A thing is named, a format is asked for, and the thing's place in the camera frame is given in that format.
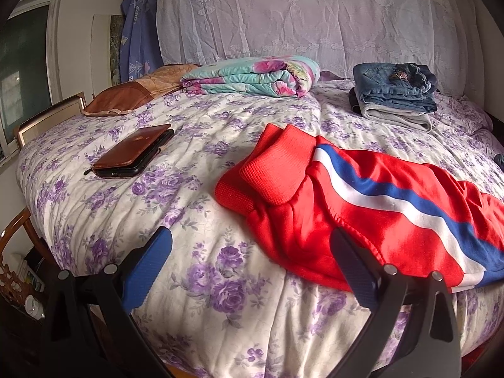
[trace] window frame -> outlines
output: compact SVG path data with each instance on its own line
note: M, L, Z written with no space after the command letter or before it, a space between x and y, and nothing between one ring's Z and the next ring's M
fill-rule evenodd
M49 85L51 105L54 105L62 100L60 69L57 58L57 28L60 1L61 0L21 0L9 16L9 19L11 19L27 11L34 10L35 8L44 7L46 5L49 6L49 10L47 11L47 28L45 34L45 64L47 69L47 83ZM0 123L0 147L2 148L4 155L4 159L0 160L0 166L7 162L10 157L19 150L15 140L7 143L2 123Z

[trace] window pane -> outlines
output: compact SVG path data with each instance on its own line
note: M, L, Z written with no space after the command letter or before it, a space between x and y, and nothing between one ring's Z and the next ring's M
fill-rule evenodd
M45 58L49 6L16 15L0 30L0 116L7 143L13 129L51 106Z

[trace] blue curtain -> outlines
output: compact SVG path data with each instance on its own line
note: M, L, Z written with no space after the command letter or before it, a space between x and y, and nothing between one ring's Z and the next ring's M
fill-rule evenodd
M156 29L157 0L124 0L119 52L121 82L150 74L163 65Z

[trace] brown pillow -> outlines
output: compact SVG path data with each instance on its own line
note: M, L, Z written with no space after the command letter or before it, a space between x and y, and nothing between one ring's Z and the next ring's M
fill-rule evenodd
M182 89L180 79L195 64L172 64L134 81L120 83L100 92L82 113L86 116L117 116L131 112L153 99Z

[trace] folded blanket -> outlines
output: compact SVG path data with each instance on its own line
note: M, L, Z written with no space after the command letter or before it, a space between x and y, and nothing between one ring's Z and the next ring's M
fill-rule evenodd
M241 93L304 96L320 77L318 64L300 56L247 57L205 65L182 77L195 94Z
M435 112L432 94L437 79L426 65L371 62L353 69L357 99L396 109Z
M430 132L432 130L432 123L430 122L428 113L392 108L389 105L375 104L374 102L368 104L360 102L357 99L354 88L350 90L348 99L352 105L352 110L370 121L417 129L422 132Z
M86 116L127 114L153 99L182 89L180 78L197 67L195 64L165 65L152 74L114 85L100 92L82 113Z
M343 227L381 264L443 274L452 292L504 279L504 204L446 170L268 124L215 198L246 216L259 246L294 274L349 290L329 248Z

